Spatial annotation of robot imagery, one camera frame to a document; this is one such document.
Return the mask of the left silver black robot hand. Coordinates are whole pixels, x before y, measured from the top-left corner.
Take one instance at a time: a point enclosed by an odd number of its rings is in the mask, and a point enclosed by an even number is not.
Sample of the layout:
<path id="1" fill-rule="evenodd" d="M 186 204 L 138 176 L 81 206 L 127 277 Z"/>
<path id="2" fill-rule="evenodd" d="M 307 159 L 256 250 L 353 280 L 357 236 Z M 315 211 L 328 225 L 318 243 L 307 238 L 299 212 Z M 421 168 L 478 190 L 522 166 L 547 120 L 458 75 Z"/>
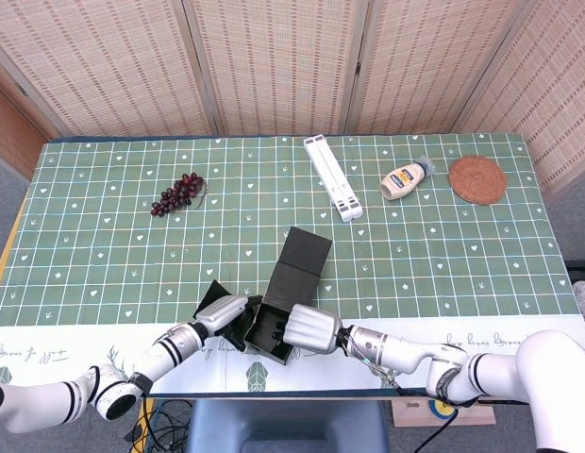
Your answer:
<path id="1" fill-rule="evenodd" d="M 228 294 L 209 303 L 193 317 L 205 326 L 211 337 L 221 336 L 244 352 L 244 337 L 254 323 L 261 302 L 260 295 Z"/>

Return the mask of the bamboo folding screen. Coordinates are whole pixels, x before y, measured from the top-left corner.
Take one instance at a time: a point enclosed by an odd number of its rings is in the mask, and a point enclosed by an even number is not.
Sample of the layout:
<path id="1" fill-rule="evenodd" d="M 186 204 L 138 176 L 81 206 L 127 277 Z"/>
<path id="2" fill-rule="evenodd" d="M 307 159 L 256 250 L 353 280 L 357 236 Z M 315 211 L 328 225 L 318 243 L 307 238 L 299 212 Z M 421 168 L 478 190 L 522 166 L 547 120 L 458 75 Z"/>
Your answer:
<path id="1" fill-rule="evenodd" d="M 49 138 L 513 132 L 585 173 L 585 0 L 0 0 Z"/>

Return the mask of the round woven brown coaster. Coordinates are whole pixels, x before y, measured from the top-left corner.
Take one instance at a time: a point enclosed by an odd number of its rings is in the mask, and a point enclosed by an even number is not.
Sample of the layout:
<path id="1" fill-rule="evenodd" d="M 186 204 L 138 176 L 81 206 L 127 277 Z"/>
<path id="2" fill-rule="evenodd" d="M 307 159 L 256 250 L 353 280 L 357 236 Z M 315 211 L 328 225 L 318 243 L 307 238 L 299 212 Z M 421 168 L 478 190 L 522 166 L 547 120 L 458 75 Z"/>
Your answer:
<path id="1" fill-rule="evenodd" d="M 457 196 L 478 205 L 497 203 L 507 189 L 501 167 L 493 159 L 477 155 L 455 160 L 448 179 Z"/>

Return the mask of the white folding stand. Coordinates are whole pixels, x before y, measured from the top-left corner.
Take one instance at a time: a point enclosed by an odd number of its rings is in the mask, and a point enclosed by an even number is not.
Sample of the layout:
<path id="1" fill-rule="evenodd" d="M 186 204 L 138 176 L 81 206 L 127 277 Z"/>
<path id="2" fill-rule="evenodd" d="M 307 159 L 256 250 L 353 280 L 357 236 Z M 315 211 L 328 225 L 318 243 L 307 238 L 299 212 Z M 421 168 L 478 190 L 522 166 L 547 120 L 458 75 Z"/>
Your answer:
<path id="1" fill-rule="evenodd" d="M 304 148 L 322 180 L 332 204 L 344 222 L 359 219 L 363 208 L 324 135 L 306 138 Z"/>

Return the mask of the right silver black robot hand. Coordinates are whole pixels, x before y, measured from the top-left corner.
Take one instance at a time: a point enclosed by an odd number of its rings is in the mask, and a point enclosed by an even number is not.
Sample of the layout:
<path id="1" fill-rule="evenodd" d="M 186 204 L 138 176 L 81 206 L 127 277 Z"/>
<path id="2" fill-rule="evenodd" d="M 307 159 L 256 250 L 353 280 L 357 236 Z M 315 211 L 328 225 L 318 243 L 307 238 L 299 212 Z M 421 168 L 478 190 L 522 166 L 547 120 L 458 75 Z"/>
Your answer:
<path id="1" fill-rule="evenodd" d="M 343 327 L 335 314 L 314 307 L 295 304 L 286 321 L 278 321 L 271 334 L 276 341 L 329 355 L 337 349 L 337 336 Z"/>

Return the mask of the green grid tablecloth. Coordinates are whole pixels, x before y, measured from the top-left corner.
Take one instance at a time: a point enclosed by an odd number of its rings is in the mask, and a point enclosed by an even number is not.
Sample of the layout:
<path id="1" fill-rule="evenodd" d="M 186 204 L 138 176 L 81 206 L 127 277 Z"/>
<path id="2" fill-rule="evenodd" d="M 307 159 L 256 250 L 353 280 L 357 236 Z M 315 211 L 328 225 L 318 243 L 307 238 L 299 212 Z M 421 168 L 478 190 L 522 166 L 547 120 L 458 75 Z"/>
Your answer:
<path id="1" fill-rule="evenodd" d="M 363 208 L 344 222 L 298 137 L 50 143 L 41 153 L 0 278 L 0 382 L 130 373 L 142 351 L 190 321 L 212 281 L 264 294 L 291 227 L 332 241 L 314 297 L 346 324 L 471 354 L 511 354 L 554 329 L 585 345 L 585 323 L 523 139 L 511 134 L 328 139 Z M 448 175 L 493 159 L 494 204 L 457 196 Z M 390 171 L 436 166 L 405 197 Z M 183 174 L 204 203 L 150 214 Z"/>

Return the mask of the dark red grape bunch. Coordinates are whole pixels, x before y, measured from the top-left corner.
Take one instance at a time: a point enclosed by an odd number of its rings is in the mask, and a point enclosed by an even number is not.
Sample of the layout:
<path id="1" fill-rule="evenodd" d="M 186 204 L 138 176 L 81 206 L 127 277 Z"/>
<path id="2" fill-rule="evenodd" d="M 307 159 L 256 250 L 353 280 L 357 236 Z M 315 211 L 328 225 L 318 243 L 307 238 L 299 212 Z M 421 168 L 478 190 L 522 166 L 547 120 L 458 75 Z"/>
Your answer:
<path id="1" fill-rule="evenodd" d="M 160 193 L 159 200 L 151 204 L 150 214 L 163 217 L 172 211 L 186 209 L 193 203 L 198 209 L 204 203 L 207 191 L 207 181 L 202 176 L 197 173 L 183 174 Z"/>

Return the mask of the wooden toy board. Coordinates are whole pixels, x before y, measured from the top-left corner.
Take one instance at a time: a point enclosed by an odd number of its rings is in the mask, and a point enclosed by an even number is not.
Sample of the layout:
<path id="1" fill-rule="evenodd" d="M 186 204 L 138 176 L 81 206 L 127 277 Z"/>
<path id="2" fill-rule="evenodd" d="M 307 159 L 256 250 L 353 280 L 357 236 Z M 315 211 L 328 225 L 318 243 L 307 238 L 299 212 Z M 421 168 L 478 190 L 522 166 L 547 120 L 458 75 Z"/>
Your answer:
<path id="1" fill-rule="evenodd" d="M 440 427 L 450 420 L 455 408 L 431 398 L 399 397 L 392 401 L 393 424 L 398 428 Z M 459 408 L 454 426 L 495 425 L 491 406 Z"/>

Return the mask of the mayonnaise squeeze bottle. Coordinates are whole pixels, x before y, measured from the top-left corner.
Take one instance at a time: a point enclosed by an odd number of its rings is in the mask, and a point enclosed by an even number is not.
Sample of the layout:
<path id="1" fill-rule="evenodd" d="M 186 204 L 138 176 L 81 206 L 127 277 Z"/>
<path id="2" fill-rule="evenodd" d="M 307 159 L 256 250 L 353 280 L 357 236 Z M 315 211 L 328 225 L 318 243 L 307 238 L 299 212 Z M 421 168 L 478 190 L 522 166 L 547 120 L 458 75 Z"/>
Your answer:
<path id="1" fill-rule="evenodd" d="M 398 167 L 385 175 L 379 184 L 384 199 L 391 201 L 411 193 L 426 177 L 435 173 L 432 160 L 420 157 L 413 163 Z"/>

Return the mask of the brown wooden door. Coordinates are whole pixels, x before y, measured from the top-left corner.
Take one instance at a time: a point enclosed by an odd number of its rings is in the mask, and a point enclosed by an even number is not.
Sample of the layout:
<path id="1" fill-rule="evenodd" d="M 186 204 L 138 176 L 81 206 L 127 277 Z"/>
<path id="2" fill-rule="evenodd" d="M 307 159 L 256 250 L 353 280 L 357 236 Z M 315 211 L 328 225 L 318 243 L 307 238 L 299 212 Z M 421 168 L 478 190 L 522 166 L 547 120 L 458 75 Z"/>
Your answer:
<path id="1" fill-rule="evenodd" d="M 0 159 L 30 180 L 47 139 L 0 91 Z"/>

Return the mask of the black paper box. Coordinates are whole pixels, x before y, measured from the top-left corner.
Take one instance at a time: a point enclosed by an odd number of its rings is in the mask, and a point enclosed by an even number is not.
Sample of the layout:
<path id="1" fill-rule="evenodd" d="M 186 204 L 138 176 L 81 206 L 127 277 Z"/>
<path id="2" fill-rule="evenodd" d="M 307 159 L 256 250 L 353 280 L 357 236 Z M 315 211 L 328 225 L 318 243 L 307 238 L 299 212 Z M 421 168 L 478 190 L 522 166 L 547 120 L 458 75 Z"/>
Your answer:
<path id="1" fill-rule="evenodd" d="M 291 227 L 271 275 L 253 325 L 246 333 L 246 350 L 257 352 L 280 364 L 293 351 L 291 345 L 276 341 L 271 334 L 278 321 L 286 321 L 295 304 L 311 306 L 332 241 L 298 227 Z M 196 314 L 216 299 L 231 294 L 218 281 L 211 282 Z"/>

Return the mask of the dark grey robot torso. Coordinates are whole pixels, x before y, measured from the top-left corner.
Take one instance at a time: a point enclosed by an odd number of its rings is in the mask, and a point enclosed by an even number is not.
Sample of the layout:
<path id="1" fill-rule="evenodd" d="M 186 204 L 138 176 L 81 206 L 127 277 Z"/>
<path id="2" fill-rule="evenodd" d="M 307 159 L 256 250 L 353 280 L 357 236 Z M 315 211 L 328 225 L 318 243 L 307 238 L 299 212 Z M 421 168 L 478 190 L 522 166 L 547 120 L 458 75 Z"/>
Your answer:
<path id="1" fill-rule="evenodd" d="M 389 453 L 370 400 L 198 400 L 185 453 Z"/>

